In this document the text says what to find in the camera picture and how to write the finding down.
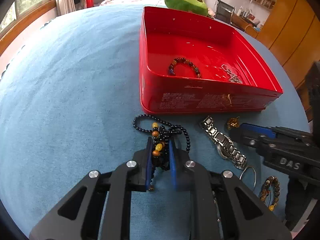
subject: silver watch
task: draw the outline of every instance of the silver watch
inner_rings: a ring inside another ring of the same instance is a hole
[[[206,132],[207,136],[217,146],[219,155],[226,160],[230,160],[234,166],[243,170],[247,164],[247,158],[241,154],[233,144],[233,141],[223,133],[219,132],[213,125],[213,119],[206,117],[200,127]]]

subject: red tin container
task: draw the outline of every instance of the red tin container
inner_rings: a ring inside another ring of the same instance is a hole
[[[177,57],[190,59],[202,78]],[[242,84],[229,82],[225,64]],[[148,114],[260,111],[283,90],[266,62],[233,27],[193,13],[145,7],[140,30],[140,98]]]

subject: stuffed animal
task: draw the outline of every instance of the stuffed animal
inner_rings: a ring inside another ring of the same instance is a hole
[[[208,15],[208,7],[203,0],[164,0],[164,3],[170,9]]]

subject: silver bolt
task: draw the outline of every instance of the silver bolt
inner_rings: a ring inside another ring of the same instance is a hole
[[[96,178],[96,177],[98,177],[99,176],[99,172],[98,171],[90,171],[89,172],[89,177],[90,178]]]
[[[128,161],[127,162],[127,167],[128,168],[134,168],[135,166],[137,166],[137,162],[136,161]]]
[[[233,176],[233,173],[231,171],[224,171],[223,176],[225,178],[231,178]]]
[[[194,161],[186,161],[186,166],[188,168],[193,168],[194,166],[196,166],[196,163]]]

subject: blue fabric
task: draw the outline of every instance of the blue fabric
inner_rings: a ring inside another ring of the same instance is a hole
[[[90,8],[56,18],[33,37],[0,82],[0,199],[28,236],[32,227],[90,170],[107,172],[143,149],[147,135],[132,128],[142,113],[139,29],[142,5]],[[223,131],[229,117],[262,126],[309,131],[299,97],[275,57],[243,33],[275,73],[284,94],[261,113],[213,114]],[[163,116],[190,134],[190,157],[206,168],[241,171],[222,160],[199,129],[203,115]],[[148,129],[149,122],[142,126]],[[185,138],[176,139],[185,148]],[[261,182],[277,176],[275,214],[284,218],[288,176],[261,165],[239,146]],[[132,194],[131,239],[188,239],[189,194],[174,192],[159,171],[155,192]],[[253,187],[248,171],[244,182]]]

